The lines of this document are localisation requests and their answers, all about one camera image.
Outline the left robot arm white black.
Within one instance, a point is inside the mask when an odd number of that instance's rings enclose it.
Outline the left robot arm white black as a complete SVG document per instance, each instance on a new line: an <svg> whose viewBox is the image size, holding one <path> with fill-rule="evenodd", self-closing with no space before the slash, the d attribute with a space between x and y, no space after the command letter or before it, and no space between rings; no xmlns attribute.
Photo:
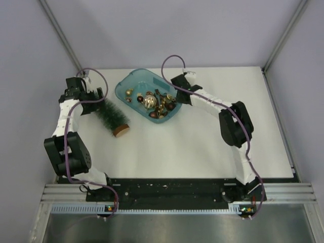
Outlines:
<svg viewBox="0 0 324 243"><path fill-rule="evenodd" d="M78 134L81 116L97 111L103 104L103 91L93 88L88 77L66 79L67 89L59 99L60 114L50 138L44 147L57 176L67 177L66 168L73 181L85 182L105 201L114 197L115 189L109 185L108 176L92 165L90 152Z"/></svg>

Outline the small green christmas tree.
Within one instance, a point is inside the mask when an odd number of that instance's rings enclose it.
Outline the small green christmas tree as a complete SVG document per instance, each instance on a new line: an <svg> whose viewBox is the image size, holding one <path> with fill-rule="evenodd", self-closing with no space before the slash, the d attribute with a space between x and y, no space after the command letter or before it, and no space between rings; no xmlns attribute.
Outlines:
<svg viewBox="0 0 324 243"><path fill-rule="evenodd" d="M121 137L130 129L127 116L108 99L98 104L96 115L102 125L116 138Z"/></svg>

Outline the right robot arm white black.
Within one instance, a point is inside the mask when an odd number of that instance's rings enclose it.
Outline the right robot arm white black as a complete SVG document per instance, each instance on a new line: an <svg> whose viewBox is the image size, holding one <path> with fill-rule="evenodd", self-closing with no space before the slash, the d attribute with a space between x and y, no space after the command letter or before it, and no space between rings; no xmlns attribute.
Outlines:
<svg viewBox="0 0 324 243"><path fill-rule="evenodd" d="M254 126L245 104L241 101L225 102L207 93L201 86L190 83L194 77L194 72L185 72L171 79L172 86L177 90L177 102L200 108L218 119L221 137L233 152L237 196L248 200L255 194L255 187L260 186L260 201L263 202L263 180L252 165L250 156Z"/></svg>

